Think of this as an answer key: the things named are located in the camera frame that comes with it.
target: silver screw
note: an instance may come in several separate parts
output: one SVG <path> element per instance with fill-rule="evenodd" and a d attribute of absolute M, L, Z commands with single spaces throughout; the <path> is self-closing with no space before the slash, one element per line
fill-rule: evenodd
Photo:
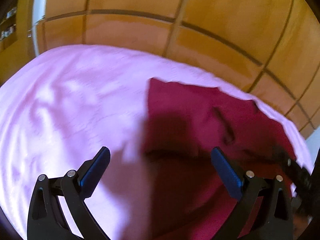
<path fill-rule="evenodd" d="M 246 174 L 249 178 L 253 178 L 253 177 L 254 177 L 253 171 L 247 171 L 245 174 Z"/>
<path fill-rule="evenodd" d="M 279 182 L 283 181 L 283 178 L 282 178 L 281 175 L 277 175 L 277 176 L 276 176 L 276 179 L 277 179 L 277 181 L 279 181 Z"/>
<path fill-rule="evenodd" d="M 45 175 L 44 174 L 41 174 L 39 177 L 38 177 L 39 181 L 43 181 L 45 179 Z"/>
<path fill-rule="evenodd" d="M 75 174 L 76 174 L 75 170 L 68 171 L 68 173 L 67 173 L 68 177 L 70 177 L 70 178 L 73 177 Z"/>

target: blue gripper pad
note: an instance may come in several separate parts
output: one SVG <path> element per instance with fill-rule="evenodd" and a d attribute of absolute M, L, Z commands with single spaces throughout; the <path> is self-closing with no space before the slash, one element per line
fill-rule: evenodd
<path fill-rule="evenodd" d="M 227 188 L 229 195 L 239 201 L 242 197 L 243 181 L 231 167 L 220 148 L 215 147 L 211 151 L 211 163 Z"/>
<path fill-rule="evenodd" d="M 110 151 L 107 147 L 102 147 L 92 160 L 84 162 L 86 172 L 79 181 L 83 199 L 91 197 L 109 163 Z"/>

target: maroon fabric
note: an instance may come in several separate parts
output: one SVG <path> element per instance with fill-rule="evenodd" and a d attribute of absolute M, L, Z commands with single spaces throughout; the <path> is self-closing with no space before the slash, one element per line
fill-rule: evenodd
<path fill-rule="evenodd" d="M 233 98 L 218 88 L 150 80 L 145 153 L 157 163 L 153 192 L 152 238 L 211 239 L 230 215 L 232 199 L 210 163 L 219 146 L 230 160 L 258 176 L 282 173 L 272 147 L 295 159 L 283 127 L 252 100 Z M 290 192 L 288 178 L 285 177 Z M 241 235 L 249 232 L 258 200 Z"/>

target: pink bed sheet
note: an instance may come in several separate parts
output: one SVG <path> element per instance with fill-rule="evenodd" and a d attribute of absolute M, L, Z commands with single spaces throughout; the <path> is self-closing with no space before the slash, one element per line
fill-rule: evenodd
<path fill-rule="evenodd" d="M 112 240 L 148 238 L 153 170 L 140 156 L 140 143 L 151 77 L 254 99 L 283 125 L 298 163 L 312 171 L 305 141 L 291 121 L 211 73 L 135 50 L 60 47 L 32 60 L 0 88 L 0 206 L 23 239 L 37 177 L 63 176 L 101 146 L 110 149 L 111 162 L 87 206 Z"/>

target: round metal bolt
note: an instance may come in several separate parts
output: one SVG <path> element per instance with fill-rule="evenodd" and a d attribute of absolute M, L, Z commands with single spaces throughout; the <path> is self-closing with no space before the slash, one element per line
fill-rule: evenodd
<path fill-rule="evenodd" d="M 246 174 L 249 178 L 253 178 L 253 177 L 254 177 L 253 171 L 247 171 L 245 174 Z"/>
<path fill-rule="evenodd" d="M 277 179 L 277 181 L 279 181 L 279 182 L 283 181 L 283 178 L 282 178 L 281 175 L 277 175 L 277 176 L 276 176 L 276 179 Z"/>
<path fill-rule="evenodd" d="M 45 179 L 45 175 L 44 174 L 41 174 L 39 177 L 38 177 L 39 181 L 43 181 Z"/>
<path fill-rule="evenodd" d="M 73 177 L 75 174 L 76 174 L 75 170 L 68 171 L 68 173 L 67 173 L 68 177 L 70 177 L 70 178 Z"/>

